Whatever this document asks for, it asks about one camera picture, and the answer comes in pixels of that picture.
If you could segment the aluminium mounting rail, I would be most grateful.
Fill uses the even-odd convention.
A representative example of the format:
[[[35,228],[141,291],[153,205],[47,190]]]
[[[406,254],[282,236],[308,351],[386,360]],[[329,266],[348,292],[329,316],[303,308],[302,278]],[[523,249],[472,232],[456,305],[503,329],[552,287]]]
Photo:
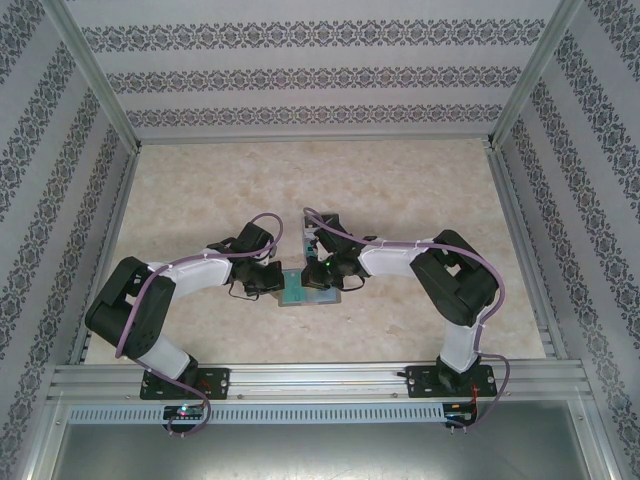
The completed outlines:
[[[578,360],[512,360],[489,363],[506,401],[574,400],[593,391]],[[409,397],[397,375],[405,365],[387,363],[231,364],[229,403],[381,403]],[[46,400],[66,404],[140,401],[143,369],[125,364],[58,366]]]

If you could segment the left controller board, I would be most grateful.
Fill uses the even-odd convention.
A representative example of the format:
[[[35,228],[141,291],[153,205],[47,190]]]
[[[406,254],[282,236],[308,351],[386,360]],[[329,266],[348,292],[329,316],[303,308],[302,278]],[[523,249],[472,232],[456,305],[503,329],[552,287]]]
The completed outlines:
[[[198,422],[204,418],[204,413],[204,409],[200,406],[165,406],[163,410],[163,420]]]

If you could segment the aluminium side floor rail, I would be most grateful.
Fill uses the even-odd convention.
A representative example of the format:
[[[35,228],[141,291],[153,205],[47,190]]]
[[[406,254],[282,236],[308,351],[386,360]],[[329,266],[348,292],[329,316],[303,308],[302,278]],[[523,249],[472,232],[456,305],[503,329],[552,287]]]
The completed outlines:
[[[116,171],[117,176],[109,181],[97,213],[94,215],[92,229],[88,237],[88,250],[82,256],[82,271],[78,271],[74,284],[74,293],[82,293],[74,308],[68,313],[74,314],[74,331],[68,337],[67,351],[59,360],[60,364],[78,364],[84,357],[84,345],[87,338],[85,315],[95,296],[100,291],[103,277],[108,274],[113,249],[117,242],[119,228],[126,207],[131,178],[135,174],[139,153],[129,154]]]
[[[537,265],[533,245],[528,235],[517,196],[504,159],[491,146],[485,148],[498,198],[505,215],[506,224],[515,249],[515,255],[523,275],[523,282],[548,358],[566,360],[569,355],[564,347],[551,301]]]

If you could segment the plain teal card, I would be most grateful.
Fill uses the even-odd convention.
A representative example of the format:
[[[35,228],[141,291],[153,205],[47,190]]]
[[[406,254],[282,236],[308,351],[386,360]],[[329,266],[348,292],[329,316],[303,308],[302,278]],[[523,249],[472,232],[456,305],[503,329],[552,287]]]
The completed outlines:
[[[301,283],[300,269],[289,269],[283,272],[285,288],[282,291],[282,306],[299,306],[306,302],[306,291]]]

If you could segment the taupe leather card holder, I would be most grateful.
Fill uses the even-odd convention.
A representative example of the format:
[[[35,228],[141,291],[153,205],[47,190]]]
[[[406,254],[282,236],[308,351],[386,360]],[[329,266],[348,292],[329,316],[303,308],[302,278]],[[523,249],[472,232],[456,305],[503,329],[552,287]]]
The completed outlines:
[[[330,305],[330,304],[339,304],[341,302],[340,291],[335,288],[330,288],[328,290],[317,290],[310,287],[304,287],[304,289],[306,291],[306,302],[299,306]],[[276,294],[276,297],[278,300],[278,306],[294,307],[294,306],[281,305],[281,296],[282,296],[283,290],[278,291]]]

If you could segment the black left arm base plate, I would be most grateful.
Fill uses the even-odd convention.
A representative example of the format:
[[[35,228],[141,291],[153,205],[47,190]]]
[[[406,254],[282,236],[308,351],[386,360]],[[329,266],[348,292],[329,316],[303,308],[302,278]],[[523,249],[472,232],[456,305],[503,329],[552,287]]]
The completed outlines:
[[[181,380],[184,383],[191,380],[191,388],[203,393],[209,400],[226,400],[230,384],[230,370],[199,367]],[[199,396],[193,392],[163,380],[150,372],[143,374],[139,396],[142,400],[199,399]]]

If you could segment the aluminium frame post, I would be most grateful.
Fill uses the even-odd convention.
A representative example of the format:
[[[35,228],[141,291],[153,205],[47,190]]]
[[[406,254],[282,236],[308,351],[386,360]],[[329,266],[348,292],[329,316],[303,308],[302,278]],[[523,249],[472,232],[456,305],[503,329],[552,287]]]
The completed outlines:
[[[96,95],[110,123],[129,152],[137,153],[141,141],[121,106],[81,28],[74,20],[65,0],[39,0],[72,54],[84,78]]]
[[[495,150],[505,141],[582,2],[583,0],[559,0],[493,130],[483,142],[487,152]]]

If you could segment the grey metal sheet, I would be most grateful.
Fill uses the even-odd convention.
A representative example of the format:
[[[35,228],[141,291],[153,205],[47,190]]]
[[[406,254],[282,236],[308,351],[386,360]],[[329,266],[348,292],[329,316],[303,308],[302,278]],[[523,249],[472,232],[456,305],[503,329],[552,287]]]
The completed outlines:
[[[54,480],[591,480],[575,443],[421,424],[68,429]]]

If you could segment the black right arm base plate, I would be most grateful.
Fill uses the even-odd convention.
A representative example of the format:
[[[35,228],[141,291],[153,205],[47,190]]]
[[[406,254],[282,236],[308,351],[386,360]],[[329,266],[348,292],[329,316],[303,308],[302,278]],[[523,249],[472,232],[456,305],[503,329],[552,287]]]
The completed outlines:
[[[410,365],[397,375],[406,381],[410,398],[462,398],[497,395],[494,372],[489,365],[475,366],[465,373],[436,365]]]

